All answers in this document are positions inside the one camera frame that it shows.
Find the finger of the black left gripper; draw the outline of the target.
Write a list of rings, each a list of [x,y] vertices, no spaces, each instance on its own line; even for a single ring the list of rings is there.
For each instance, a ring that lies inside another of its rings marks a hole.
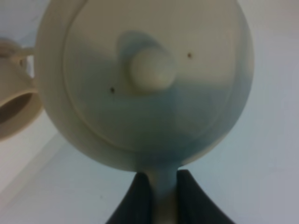
[[[187,169],[175,170],[173,224],[233,224]]]
[[[156,184],[157,176],[153,173],[136,173],[124,198],[106,223],[156,224]]]

